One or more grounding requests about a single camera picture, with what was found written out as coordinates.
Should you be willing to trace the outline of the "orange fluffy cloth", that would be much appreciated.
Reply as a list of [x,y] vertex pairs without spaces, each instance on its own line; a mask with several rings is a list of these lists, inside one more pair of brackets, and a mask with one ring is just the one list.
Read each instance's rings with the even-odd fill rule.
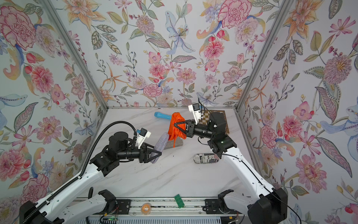
[[169,134],[169,141],[173,141],[173,147],[176,147],[176,140],[177,138],[181,138],[183,140],[186,139],[186,134],[183,133],[181,129],[183,129],[184,131],[186,130],[186,124],[178,124],[177,126],[179,128],[177,128],[175,126],[176,123],[178,122],[184,122],[185,119],[181,116],[180,113],[173,113],[172,114],[172,118],[171,118],[171,122],[170,122],[170,126],[169,126],[169,130],[168,130],[168,134]]

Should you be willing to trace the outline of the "grey beige eyeglass case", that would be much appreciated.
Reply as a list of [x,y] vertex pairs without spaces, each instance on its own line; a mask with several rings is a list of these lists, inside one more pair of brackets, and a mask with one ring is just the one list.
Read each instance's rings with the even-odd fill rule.
[[176,148],[176,147],[181,147],[183,146],[183,140],[181,138],[176,139],[176,140],[171,140],[168,141],[164,147],[164,150],[166,149],[171,149],[171,148]]

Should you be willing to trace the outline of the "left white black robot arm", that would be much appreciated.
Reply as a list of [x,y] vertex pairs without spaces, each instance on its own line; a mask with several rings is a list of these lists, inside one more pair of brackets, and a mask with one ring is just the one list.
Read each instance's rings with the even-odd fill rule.
[[117,198],[102,190],[94,197],[70,206],[83,191],[104,179],[120,163],[137,159],[140,163],[155,163],[167,145],[169,135],[163,134],[155,146],[147,144],[145,136],[128,137],[126,132],[117,132],[109,138],[109,144],[92,158],[80,174],[71,178],[55,192],[38,200],[26,202],[20,207],[22,224],[72,224],[96,213],[111,213],[119,206]]

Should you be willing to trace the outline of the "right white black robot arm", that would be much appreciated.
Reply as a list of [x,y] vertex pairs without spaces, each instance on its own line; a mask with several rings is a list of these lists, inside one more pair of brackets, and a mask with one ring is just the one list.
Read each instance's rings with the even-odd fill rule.
[[288,215],[288,195],[275,189],[245,159],[237,144],[226,133],[226,121],[222,113],[212,113],[206,125],[196,120],[178,121],[174,129],[186,137],[208,139],[208,146],[220,159],[229,164],[249,192],[248,196],[228,189],[218,195],[219,211],[237,211],[248,216],[253,224],[278,224]]

